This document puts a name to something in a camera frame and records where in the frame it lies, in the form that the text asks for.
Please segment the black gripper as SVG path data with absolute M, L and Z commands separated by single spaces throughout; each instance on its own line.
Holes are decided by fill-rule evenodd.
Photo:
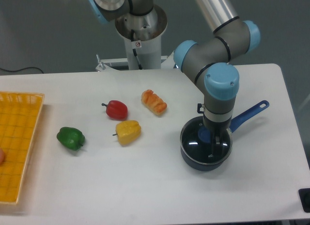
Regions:
M 223 140 L 222 136 L 227 133 L 227 129 L 231 124 L 232 118 L 224 122 L 214 122 L 203 115 L 203 124 L 208 131 L 211 133 L 211 155 L 215 155 L 215 150 L 217 148 L 217 156 L 223 158 L 226 155 L 228 145 Z

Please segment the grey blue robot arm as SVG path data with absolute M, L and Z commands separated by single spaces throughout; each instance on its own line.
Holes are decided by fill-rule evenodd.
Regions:
M 115 22 L 124 39 L 129 69 L 155 69 L 161 64 L 161 35 L 167 16 L 154 0 L 88 0 L 100 22 Z M 220 161 L 232 146 L 232 112 L 239 73 L 230 60 L 256 48 L 261 39 L 252 21 L 242 21 L 229 0 L 196 0 L 214 38 L 198 44 L 182 42 L 173 59 L 203 93 L 202 127 L 182 131 L 182 152 L 201 163 Z

